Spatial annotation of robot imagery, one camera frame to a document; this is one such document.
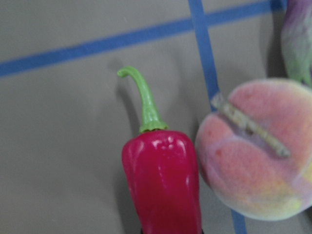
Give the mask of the yellow pink peach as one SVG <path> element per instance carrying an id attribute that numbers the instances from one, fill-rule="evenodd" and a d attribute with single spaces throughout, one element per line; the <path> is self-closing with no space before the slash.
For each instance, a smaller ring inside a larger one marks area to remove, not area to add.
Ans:
<path id="1" fill-rule="evenodd" d="M 282 78 L 253 80 L 203 120 L 195 147 L 201 173 L 231 209 L 257 220 L 292 217 L 312 205 L 312 91 Z"/>

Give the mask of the purple eggplant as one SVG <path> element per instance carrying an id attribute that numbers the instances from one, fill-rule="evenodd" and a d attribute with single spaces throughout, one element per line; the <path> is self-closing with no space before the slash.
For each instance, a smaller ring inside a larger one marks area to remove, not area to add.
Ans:
<path id="1" fill-rule="evenodd" d="M 312 86 L 312 2 L 287 1 L 281 52 L 290 79 Z"/>

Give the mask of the red chili pepper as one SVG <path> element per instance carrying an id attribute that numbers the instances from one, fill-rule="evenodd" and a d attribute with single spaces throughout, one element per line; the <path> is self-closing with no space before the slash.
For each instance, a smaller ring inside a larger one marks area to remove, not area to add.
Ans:
<path id="1" fill-rule="evenodd" d="M 118 71 L 135 81 L 142 103 L 139 136 L 122 149 L 122 164 L 144 234 L 202 233 L 195 147 L 162 120 L 143 75 L 134 67 Z"/>

